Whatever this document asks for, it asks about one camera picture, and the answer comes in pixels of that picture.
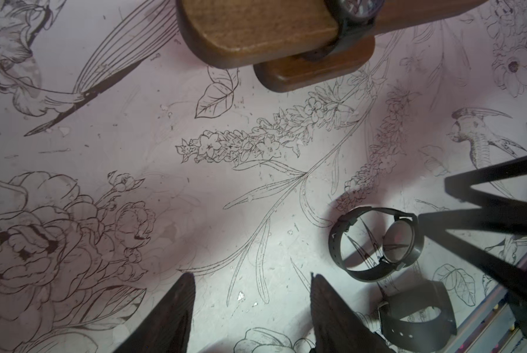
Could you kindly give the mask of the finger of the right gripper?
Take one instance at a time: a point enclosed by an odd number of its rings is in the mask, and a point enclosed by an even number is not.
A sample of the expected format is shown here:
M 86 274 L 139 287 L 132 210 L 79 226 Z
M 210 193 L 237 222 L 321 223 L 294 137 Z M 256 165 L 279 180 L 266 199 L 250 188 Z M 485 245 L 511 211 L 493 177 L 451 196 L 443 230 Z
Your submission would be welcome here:
M 527 235 L 527 207 L 485 207 L 418 216 L 419 233 L 437 242 L 527 302 L 527 272 L 452 235 L 450 230 L 478 230 Z
M 497 182 L 527 175 L 527 156 L 516 160 L 488 166 L 462 174 L 449 176 L 444 180 L 446 193 L 462 202 L 480 207 L 527 206 L 527 202 L 500 197 L 472 188 L 486 182 Z

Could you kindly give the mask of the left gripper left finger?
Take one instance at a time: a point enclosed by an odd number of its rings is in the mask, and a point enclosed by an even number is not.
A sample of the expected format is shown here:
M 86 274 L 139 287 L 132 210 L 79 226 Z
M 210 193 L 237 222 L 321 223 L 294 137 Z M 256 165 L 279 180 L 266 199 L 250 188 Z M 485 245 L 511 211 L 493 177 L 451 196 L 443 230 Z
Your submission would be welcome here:
M 192 273 L 173 284 L 116 352 L 186 352 L 191 333 L 196 285 Z

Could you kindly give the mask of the wooden watch stand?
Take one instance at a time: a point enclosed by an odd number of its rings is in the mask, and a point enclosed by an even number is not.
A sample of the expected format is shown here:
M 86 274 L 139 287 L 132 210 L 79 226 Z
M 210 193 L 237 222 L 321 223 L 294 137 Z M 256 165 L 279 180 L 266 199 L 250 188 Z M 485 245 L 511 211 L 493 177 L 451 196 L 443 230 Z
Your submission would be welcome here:
M 356 44 L 322 60 L 301 55 L 333 41 L 338 25 L 325 1 L 177 1 L 188 48 L 218 69 L 252 66 L 270 91 L 284 93 L 353 73 L 375 52 L 378 35 L 459 16 L 481 1 L 385 1 Z

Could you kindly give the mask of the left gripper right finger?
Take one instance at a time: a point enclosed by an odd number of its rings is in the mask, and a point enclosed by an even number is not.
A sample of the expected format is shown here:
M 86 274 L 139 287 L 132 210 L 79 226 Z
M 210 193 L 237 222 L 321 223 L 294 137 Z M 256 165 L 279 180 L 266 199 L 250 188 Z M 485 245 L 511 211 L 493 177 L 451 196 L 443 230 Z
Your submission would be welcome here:
M 316 337 L 312 352 L 391 352 L 386 342 L 367 328 L 329 282 L 314 275 L 310 312 Z

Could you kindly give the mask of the black watch with dial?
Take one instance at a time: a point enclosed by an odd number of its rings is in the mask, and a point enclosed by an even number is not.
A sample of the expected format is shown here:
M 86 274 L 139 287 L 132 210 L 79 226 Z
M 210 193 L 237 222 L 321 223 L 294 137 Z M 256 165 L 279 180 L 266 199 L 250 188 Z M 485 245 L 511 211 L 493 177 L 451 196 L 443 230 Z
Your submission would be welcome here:
M 301 57 L 310 61 L 348 50 L 375 26 L 376 17 L 382 10 L 384 0 L 328 0 L 325 4 L 338 25 L 336 38 L 328 45 L 303 53 Z

